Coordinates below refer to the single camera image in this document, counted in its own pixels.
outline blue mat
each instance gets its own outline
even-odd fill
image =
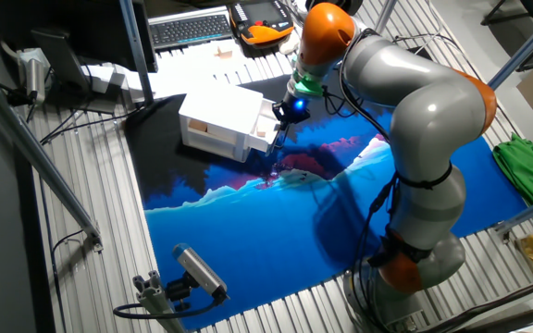
[[[286,80],[248,86],[276,100]],[[282,150],[269,157],[251,154],[240,164],[181,145],[181,100],[129,126],[127,138],[162,280],[181,277],[171,251],[186,242],[229,287],[231,300],[183,319],[187,328],[215,324],[303,290],[351,264],[366,210],[394,172],[390,148],[370,124],[357,116],[331,117],[322,105],[312,104],[312,118],[294,127]],[[390,113],[377,114],[388,127]],[[457,236],[526,207],[483,139],[459,149],[452,162],[467,186],[464,213],[452,228]],[[388,220],[383,209],[374,215],[373,234],[382,234]],[[378,246],[372,236],[367,252]],[[194,290],[189,302],[200,308],[211,299]]]

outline black monitor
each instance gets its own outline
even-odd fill
[[[144,2],[132,3],[147,70],[157,72]],[[0,0],[0,38],[15,50],[42,48],[65,90],[77,95],[90,93],[80,65],[137,70],[118,0]]]

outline computer keyboard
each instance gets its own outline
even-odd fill
[[[217,14],[150,25],[156,51],[233,36],[229,19]]]

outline green cloth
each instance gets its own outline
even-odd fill
[[[533,142],[512,133],[512,140],[496,146],[492,155],[505,177],[533,204]]]

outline metal slotted table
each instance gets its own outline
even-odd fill
[[[382,0],[364,2],[356,17],[368,27],[373,27],[382,7]],[[396,4],[382,34],[387,38],[412,36],[435,32],[437,28],[424,0],[402,0]],[[453,38],[449,31],[442,34]],[[399,44],[411,48],[425,41],[406,40]],[[186,56],[190,52],[190,48],[164,52],[160,55],[160,66],[169,66],[172,58]],[[443,40],[429,43],[428,52],[443,65],[475,75],[463,55]],[[256,51],[256,56],[247,58],[237,70],[220,71],[216,68],[213,76],[218,81],[241,84],[289,74],[290,56]],[[118,105],[116,111],[122,115],[126,106]],[[36,137],[42,138],[69,115],[68,110],[37,112],[30,126]],[[79,111],[72,122],[80,125],[108,117]],[[511,132],[519,133],[519,130],[505,111],[499,109],[484,138],[492,148],[500,142],[509,141]],[[130,321],[112,314],[114,307],[136,302],[131,279],[157,269],[121,123],[107,121],[66,132],[47,144],[45,151],[96,221],[105,246],[101,253],[84,248],[81,245],[85,238],[79,235],[75,240],[62,244],[56,252],[57,266],[62,267],[58,274],[61,300],[56,297],[54,284],[51,282],[50,285],[57,329],[62,331],[58,306],[61,301],[69,332],[162,332],[156,321]],[[40,189],[36,173],[34,183],[36,189]],[[46,185],[43,195],[37,192],[41,227],[43,230],[50,228],[52,242],[79,230]],[[48,215],[49,226],[45,215]],[[533,233],[533,220],[513,229],[516,237],[528,233]],[[46,237],[43,241],[45,247],[50,245]],[[425,305],[424,312],[413,318],[419,328],[533,283],[533,276],[521,254],[512,243],[500,243],[492,230],[465,237],[463,244],[466,262],[462,268],[448,281],[417,294]],[[53,281],[48,251],[45,251],[45,257],[49,279]],[[341,278],[331,278],[312,288],[234,315],[200,332],[356,332],[358,328],[352,321],[354,313],[347,307],[342,290]]]

